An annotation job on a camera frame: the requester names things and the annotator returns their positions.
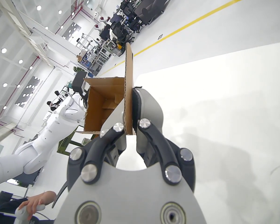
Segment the human hand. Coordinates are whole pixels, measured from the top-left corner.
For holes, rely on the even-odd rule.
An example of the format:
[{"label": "human hand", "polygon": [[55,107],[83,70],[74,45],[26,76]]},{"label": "human hand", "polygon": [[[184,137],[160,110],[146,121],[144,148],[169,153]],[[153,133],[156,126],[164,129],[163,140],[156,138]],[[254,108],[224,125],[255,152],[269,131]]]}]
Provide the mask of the human hand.
[{"label": "human hand", "polygon": [[36,207],[44,203],[45,202],[41,196],[30,197],[27,201],[21,203],[21,205],[18,207],[18,210],[26,206],[26,211],[29,214],[27,220],[29,221],[32,218],[32,216],[36,213]]}]

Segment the yellow floor line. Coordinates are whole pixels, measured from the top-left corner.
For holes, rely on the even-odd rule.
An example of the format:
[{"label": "yellow floor line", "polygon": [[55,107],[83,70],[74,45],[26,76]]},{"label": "yellow floor line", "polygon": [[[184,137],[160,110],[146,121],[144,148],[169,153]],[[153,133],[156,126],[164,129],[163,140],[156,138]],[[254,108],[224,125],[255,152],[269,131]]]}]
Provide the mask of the yellow floor line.
[{"label": "yellow floor line", "polygon": [[[148,47],[142,49],[142,50],[139,51],[138,53],[134,54],[134,57],[137,56],[137,55],[139,55],[139,54],[141,54],[142,52],[148,50],[149,48],[151,48],[151,47],[153,47],[153,46],[159,44],[160,42],[166,40],[167,38],[173,36],[174,34],[176,34],[176,33],[180,32],[180,31],[182,31],[182,30],[188,28],[189,26],[191,26],[191,25],[193,25],[193,24],[195,24],[195,23],[197,23],[198,21],[201,21],[201,20],[207,18],[208,16],[211,16],[212,14],[214,14],[214,13],[216,13],[216,12],[219,12],[219,11],[221,11],[222,9],[227,8],[227,7],[231,6],[232,4],[235,4],[235,3],[239,2],[239,1],[242,1],[242,0],[232,0],[232,1],[230,1],[230,2],[228,2],[228,3],[226,3],[226,4],[224,4],[224,5],[222,5],[222,6],[218,7],[218,8],[216,8],[216,9],[214,9],[214,10],[208,12],[207,14],[204,14],[203,16],[201,16],[201,17],[199,17],[199,18],[193,20],[192,22],[190,22],[190,23],[184,25],[183,27],[177,29],[176,31],[174,31],[174,32],[172,32],[172,33],[170,33],[170,34],[168,34],[167,36],[165,36],[165,37],[163,37],[163,38],[161,38],[161,39],[158,40],[157,42],[154,42],[154,43],[151,44],[150,46],[148,46]],[[121,64],[124,63],[124,62],[125,62],[125,61],[122,61],[122,62],[118,63],[117,65],[113,66],[112,68],[110,68],[110,69],[107,70],[106,72],[100,74],[100,76],[101,76],[101,75],[104,75],[105,73],[109,72],[110,70],[114,69],[115,67],[121,65]]]}]

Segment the potted plant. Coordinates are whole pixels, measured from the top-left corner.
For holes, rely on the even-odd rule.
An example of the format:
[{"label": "potted plant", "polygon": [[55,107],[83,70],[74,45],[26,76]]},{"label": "potted plant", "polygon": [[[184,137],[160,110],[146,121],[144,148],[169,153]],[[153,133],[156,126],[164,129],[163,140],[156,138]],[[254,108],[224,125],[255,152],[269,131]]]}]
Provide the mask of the potted plant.
[{"label": "potted plant", "polygon": [[78,67],[78,66],[74,66],[73,67],[74,72],[78,72],[78,71],[84,71],[82,68]]}]

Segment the finger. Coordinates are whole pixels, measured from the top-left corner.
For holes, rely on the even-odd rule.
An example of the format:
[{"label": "finger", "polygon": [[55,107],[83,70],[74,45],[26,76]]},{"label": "finger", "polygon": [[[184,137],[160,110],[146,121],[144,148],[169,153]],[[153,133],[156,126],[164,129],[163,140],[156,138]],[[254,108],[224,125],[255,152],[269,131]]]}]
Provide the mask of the finger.
[{"label": "finger", "polygon": [[27,205],[27,212],[29,213],[29,214],[32,214],[32,206],[33,206],[33,201],[30,201],[29,203],[28,203],[28,205]]},{"label": "finger", "polygon": [[18,210],[22,209],[24,206],[26,206],[29,203],[29,201],[25,201],[23,203],[20,204],[20,206],[18,207]]},{"label": "finger", "polygon": [[35,201],[35,202],[33,203],[33,206],[32,206],[32,213],[33,213],[33,214],[35,214],[35,212],[36,212],[36,207],[38,206],[38,204],[39,204],[39,201]]}]

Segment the open box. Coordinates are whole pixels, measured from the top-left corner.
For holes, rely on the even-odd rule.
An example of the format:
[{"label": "open box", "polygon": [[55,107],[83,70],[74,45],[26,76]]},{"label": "open box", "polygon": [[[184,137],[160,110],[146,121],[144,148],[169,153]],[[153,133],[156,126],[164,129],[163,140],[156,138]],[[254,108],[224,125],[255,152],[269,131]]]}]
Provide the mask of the open box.
[{"label": "open box", "polygon": [[100,134],[104,122],[124,99],[124,130],[127,135],[132,135],[133,53],[130,44],[126,44],[124,78],[84,80],[89,83],[90,87],[84,131],[79,133]]}]

